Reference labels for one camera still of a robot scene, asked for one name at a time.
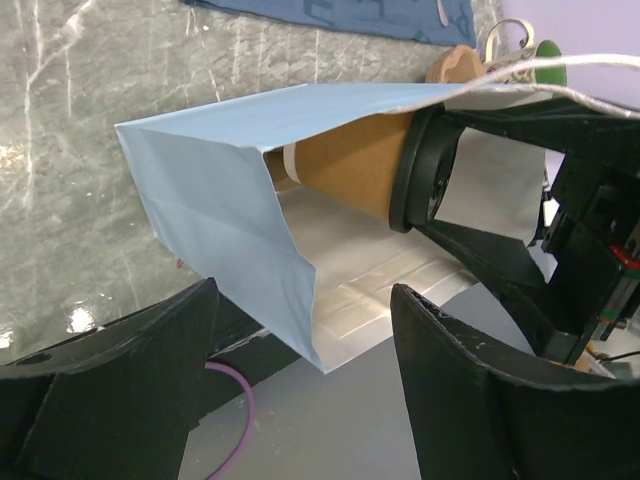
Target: paper cup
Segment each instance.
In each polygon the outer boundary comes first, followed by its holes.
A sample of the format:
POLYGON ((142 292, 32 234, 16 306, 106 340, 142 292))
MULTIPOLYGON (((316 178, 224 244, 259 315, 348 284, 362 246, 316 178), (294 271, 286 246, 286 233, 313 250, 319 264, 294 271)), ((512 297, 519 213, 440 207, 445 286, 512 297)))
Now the paper cup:
POLYGON ((385 221, 414 112, 371 115, 284 149, 289 178, 385 221))
MULTIPOLYGON (((485 51, 485 68, 487 73, 499 70, 507 65, 512 65, 523 60, 532 58, 549 58, 559 57, 562 55, 560 47, 551 41, 543 40, 539 44, 534 42, 533 26, 525 21, 515 18, 509 18, 497 23, 489 32, 487 38, 487 47, 485 51), (526 37, 520 41, 520 50, 508 53, 497 59, 493 58, 493 44, 497 37, 498 27, 504 23, 515 23, 521 26, 526 37)), ((566 67, 550 67, 519 70, 511 74, 509 78, 502 83, 545 83, 552 85, 567 86, 567 69, 566 67)))

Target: white vein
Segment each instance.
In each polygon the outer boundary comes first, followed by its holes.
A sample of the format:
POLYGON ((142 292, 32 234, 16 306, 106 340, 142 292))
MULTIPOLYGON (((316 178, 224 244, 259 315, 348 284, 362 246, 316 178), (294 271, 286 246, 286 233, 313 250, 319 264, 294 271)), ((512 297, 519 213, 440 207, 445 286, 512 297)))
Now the white vein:
POLYGON ((347 48, 349 48, 351 46, 351 44, 354 42, 355 39, 356 39, 355 36, 351 37, 351 40, 349 40, 349 42, 344 46, 342 51, 338 54, 338 58, 336 59, 338 62, 340 62, 340 60, 342 60, 344 58, 344 54, 347 51, 347 48))
POLYGON ((216 77, 213 75, 211 69, 209 69, 209 78, 211 78, 211 85, 213 85, 213 89, 216 92, 216 98, 218 99, 218 101, 221 101, 220 92, 218 91, 218 84, 216 83, 216 77))
POLYGON ((133 283, 133 274, 131 273, 131 267, 129 266, 129 261, 127 260, 127 256, 124 254, 124 252, 122 252, 122 260, 124 261, 124 266, 127 269, 127 281, 131 286, 131 291, 133 292, 133 299, 136 302, 136 308, 140 309, 140 300, 138 299, 138 292, 133 283))
POLYGON ((189 32, 191 31, 191 12, 187 12, 187 29, 184 31, 184 34, 189 36, 189 32))
POLYGON ((313 74, 313 83, 318 83, 318 45, 320 44, 320 30, 316 30, 316 67, 313 74))
MULTIPOLYGON (((84 28, 82 26, 82 19, 86 12, 94 6, 97 0, 86 0, 77 10, 76 12, 69 17, 69 19, 65 22, 59 32, 57 32, 53 39, 57 40, 62 37, 63 32, 67 33, 69 36, 69 41, 60 47, 58 50, 52 52, 46 59, 42 59, 40 56, 41 52, 44 52, 44 41, 41 38, 40 32, 40 24, 36 21, 36 42, 38 43, 38 62, 36 69, 33 73, 27 75, 27 80, 25 82, 25 91, 24 91, 24 115, 25 115, 25 130, 27 134, 26 141, 26 151, 25 151, 25 163, 26 163, 26 172, 27 172, 27 188, 25 195, 22 198, 23 205, 30 209, 33 201, 33 185, 34 185, 34 176, 33 176, 33 125, 31 122, 31 87, 34 82, 40 77, 40 74, 51 64, 51 62, 57 58, 59 58, 62 54, 68 54, 68 51, 71 47, 73 47, 78 40, 82 37, 84 28)), ((18 14, 21 14, 20 8, 18 6, 18 2, 14 0, 14 5, 16 5, 16 10, 18 14)))
POLYGON ((71 84, 71 61, 69 59, 69 49, 65 50, 64 59, 66 63, 67 71, 67 115, 71 117, 73 115, 73 96, 72 96, 72 84, 71 84))
POLYGON ((231 83, 235 85, 238 78, 238 57, 240 56, 240 22, 242 17, 236 20, 236 41, 233 44, 233 67, 231 68, 231 83))
POLYGON ((287 26, 287 71, 286 75, 286 85, 289 85, 289 70, 291 70, 291 63, 289 62, 289 57, 291 56, 291 25, 287 26))
POLYGON ((264 44, 267 41, 267 38, 264 34, 264 29, 265 29, 265 25, 264 23, 262 23, 262 28, 260 29, 260 49, 259 49, 259 54, 258 54, 258 81, 257 81, 257 85, 256 85, 256 91, 260 91, 260 77, 262 76, 262 62, 264 59, 264 44))
POLYGON ((38 52, 37 65, 42 63, 42 51, 44 49, 44 40, 42 39, 42 28, 40 27, 40 0, 35 0, 33 5, 33 20, 36 31, 36 49, 38 52))

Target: brown paper cup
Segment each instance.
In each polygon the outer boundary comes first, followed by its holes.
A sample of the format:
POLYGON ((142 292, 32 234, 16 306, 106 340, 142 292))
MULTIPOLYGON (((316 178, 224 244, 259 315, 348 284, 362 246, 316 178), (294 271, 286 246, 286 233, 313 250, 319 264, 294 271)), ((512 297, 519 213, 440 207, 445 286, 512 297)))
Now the brown paper cup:
POLYGON ((391 190, 413 115, 372 115, 297 142, 297 178, 308 188, 388 220, 391 190))

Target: paper bag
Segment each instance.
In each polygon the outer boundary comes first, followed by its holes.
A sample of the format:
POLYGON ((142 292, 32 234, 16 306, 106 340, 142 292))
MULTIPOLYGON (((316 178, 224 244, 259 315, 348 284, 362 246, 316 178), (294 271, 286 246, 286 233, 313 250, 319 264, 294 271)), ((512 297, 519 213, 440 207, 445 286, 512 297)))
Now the paper bag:
MULTIPOLYGON (((392 232, 304 187, 276 194, 263 154, 369 115, 442 101, 457 88, 301 85, 116 130, 156 237, 329 372, 391 336, 394 283, 442 305, 474 279, 417 232, 392 232)), ((496 86, 448 105, 486 109, 532 100, 496 86)), ((543 177, 542 149, 467 130, 437 218, 528 241, 543 177)))

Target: white cable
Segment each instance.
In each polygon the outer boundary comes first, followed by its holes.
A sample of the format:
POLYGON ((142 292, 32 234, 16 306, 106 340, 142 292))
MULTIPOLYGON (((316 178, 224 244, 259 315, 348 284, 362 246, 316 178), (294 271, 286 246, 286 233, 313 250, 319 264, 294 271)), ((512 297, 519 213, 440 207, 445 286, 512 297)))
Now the white cable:
MULTIPOLYGON (((565 55, 561 57, 551 58, 534 58, 532 60, 526 60, 524 62, 508 65, 504 68, 496 70, 482 77, 476 78, 464 86, 457 88, 446 95, 440 97, 431 98, 423 103, 417 105, 411 105, 409 107, 399 107, 393 110, 389 110, 385 113, 404 113, 417 110, 419 108, 428 107, 434 103, 444 102, 453 97, 457 97, 464 93, 475 91, 478 89, 484 89, 490 84, 492 86, 503 88, 502 86, 495 85, 497 82, 508 78, 512 73, 519 70, 529 70, 532 68, 548 68, 548 67, 560 67, 571 65, 612 65, 615 67, 627 67, 633 70, 640 70, 640 57, 633 55, 618 55, 614 53, 596 53, 589 55, 565 55)), ((560 85, 546 85, 539 83, 525 84, 510 84, 510 91, 518 92, 551 92, 570 98, 576 103, 582 104, 591 110, 610 115, 613 117, 628 118, 631 120, 640 120, 640 112, 629 110, 617 105, 612 105, 609 102, 595 99, 584 93, 580 93, 572 88, 562 87, 560 85)))

